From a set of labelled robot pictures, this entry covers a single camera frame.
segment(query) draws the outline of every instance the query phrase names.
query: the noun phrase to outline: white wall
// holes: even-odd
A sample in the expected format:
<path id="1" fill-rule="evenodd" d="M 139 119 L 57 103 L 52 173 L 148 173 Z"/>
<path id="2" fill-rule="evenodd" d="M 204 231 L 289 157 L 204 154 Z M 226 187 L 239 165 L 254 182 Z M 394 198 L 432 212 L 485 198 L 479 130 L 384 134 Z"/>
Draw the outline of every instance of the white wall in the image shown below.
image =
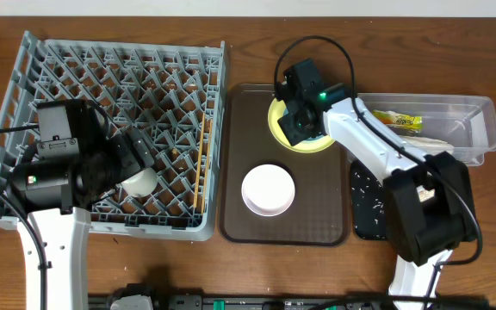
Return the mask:
<path id="1" fill-rule="evenodd" d="M 0 16 L 496 17 L 496 0 L 0 0 Z"/>

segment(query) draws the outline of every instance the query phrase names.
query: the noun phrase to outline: yellow wrapper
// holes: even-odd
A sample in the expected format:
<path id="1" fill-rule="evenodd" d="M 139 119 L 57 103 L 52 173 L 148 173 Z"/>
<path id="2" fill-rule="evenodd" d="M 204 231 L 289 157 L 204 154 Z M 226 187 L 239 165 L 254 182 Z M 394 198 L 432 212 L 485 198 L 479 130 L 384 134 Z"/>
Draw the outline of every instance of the yellow wrapper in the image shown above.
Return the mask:
<path id="1" fill-rule="evenodd" d="M 395 113 L 394 111 L 372 111 L 379 121 L 388 127 L 402 128 L 415 133 L 422 131 L 422 116 L 410 116 Z"/>

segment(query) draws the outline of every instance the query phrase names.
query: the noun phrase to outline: yellow plate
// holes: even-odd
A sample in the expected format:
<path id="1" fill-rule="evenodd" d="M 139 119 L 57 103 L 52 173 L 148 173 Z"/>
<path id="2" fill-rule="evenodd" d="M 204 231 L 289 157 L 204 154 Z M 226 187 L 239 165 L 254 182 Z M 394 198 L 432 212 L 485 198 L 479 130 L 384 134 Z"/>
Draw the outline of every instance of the yellow plate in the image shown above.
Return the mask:
<path id="1" fill-rule="evenodd" d="M 269 113 L 267 114 L 267 122 L 269 123 L 269 128 L 271 133 L 277 141 L 279 141 L 284 147 L 295 152 L 302 153 L 312 153 L 319 152 L 326 149 L 328 146 L 334 144 L 334 140 L 330 136 L 323 136 L 318 139 L 306 140 L 298 143 L 296 146 L 291 146 L 286 136 L 282 132 L 279 126 L 279 119 L 284 116 L 284 111 L 286 110 L 286 104 L 283 101 L 277 101 L 273 99 L 269 107 Z"/>

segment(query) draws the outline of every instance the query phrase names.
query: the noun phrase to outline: white bowl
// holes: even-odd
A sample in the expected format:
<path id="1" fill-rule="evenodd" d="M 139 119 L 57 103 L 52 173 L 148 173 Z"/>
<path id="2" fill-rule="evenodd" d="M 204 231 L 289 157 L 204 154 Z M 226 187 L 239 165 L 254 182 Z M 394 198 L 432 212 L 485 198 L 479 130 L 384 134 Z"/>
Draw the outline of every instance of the white bowl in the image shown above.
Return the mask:
<path id="1" fill-rule="evenodd" d="M 242 199 L 255 214 L 276 216 L 294 201 L 295 185 L 290 174 L 274 164 L 252 169 L 242 182 Z"/>

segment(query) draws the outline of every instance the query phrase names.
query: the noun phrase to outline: wood grain tabletop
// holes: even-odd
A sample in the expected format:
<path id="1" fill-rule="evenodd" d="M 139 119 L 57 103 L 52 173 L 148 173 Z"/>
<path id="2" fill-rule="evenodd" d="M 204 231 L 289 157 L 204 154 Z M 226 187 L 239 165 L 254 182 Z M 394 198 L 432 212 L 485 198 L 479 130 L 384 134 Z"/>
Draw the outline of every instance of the wood grain tabletop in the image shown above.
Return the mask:
<path id="1" fill-rule="evenodd" d="M 40 39 L 101 40 L 218 47 L 230 54 L 229 89 L 270 84 L 278 55 L 302 35 L 340 40 L 356 67 L 360 92 L 489 96 L 496 109 L 496 19 L 413 18 L 56 18 L 0 17 L 0 107 L 25 30 Z M 327 78 L 348 81 L 333 46 L 307 42 L 284 65 L 312 56 Z M 470 169 L 484 235 L 479 261 L 444 269 L 438 292 L 485 295 L 496 305 L 496 152 Z M 474 244 L 453 258 L 472 254 Z M 385 292 L 395 253 L 386 242 L 352 233 L 339 247 L 239 245 L 216 229 L 206 242 L 95 235 L 89 239 L 90 294 L 130 282 L 159 293 L 198 288 L 207 294 L 334 296 Z M 22 309 L 25 276 L 18 233 L 0 229 L 0 309 Z"/>

